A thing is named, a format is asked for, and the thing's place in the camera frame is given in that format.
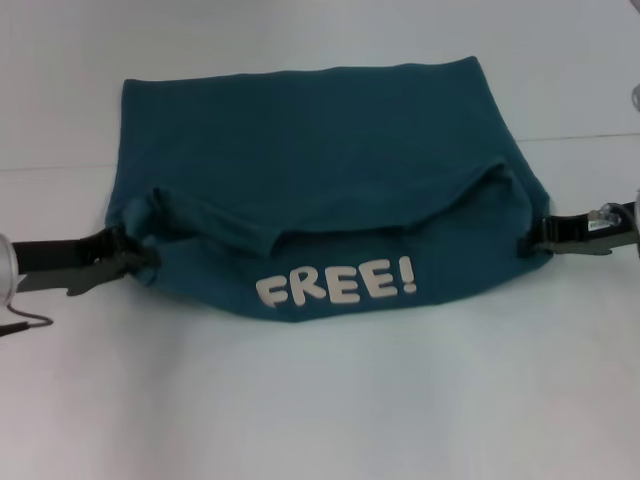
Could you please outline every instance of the white surface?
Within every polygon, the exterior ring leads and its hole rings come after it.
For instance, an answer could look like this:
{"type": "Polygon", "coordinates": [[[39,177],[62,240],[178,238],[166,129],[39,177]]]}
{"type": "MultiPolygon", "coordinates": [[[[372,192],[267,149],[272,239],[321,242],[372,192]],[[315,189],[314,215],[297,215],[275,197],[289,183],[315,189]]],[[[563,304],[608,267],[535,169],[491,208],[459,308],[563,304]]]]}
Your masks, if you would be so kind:
{"type": "MultiPolygon", "coordinates": [[[[528,143],[561,213],[633,199],[640,138],[528,143]]],[[[0,175],[14,240],[100,225],[113,169],[0,175]]],[[[640,261],[559,257],[441,307],[252,321],[130,280],[20,294],[2,478],[636,480],[640,261]]],[[[0,312],[0,321],[14,318],[0,312]]]]}
{"type": "Polygon", "coordinates": [[[111,165],[126,78],[480,59],[518,139],[640,132],[628,0],[2,0],[0,168],[111,165]]]}
{"type": "MultiPolygon", "coordinates": [[[[638,45],[626,0],[0,0],[0,170],[47,167],[0,173],[2,232],[101,228],[128,77],[475,54],[517,138],[621,134],[640,132],[638,45]]],[[[640,184],[640,137],[522,147],[562,214],[640,184]]],[[[0,339],[0,477],[635,480],[639,293],[627,247],[463,302],[300,325],[131,280],[20,294],[57,322],[0,339]]]]}

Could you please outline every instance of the teal t-shirt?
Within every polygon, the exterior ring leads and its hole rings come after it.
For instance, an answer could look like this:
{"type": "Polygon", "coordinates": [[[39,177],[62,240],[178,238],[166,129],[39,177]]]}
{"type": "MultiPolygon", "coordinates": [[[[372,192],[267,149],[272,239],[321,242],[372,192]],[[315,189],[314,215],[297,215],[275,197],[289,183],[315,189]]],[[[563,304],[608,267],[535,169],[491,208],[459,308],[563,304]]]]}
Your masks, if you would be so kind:
{"type": "Polygon", "coordinates": [[[539,268],[548,213],[474,57],[127,80],[107,224],[141,282],[259,318],[438,304],[539,268]]]}

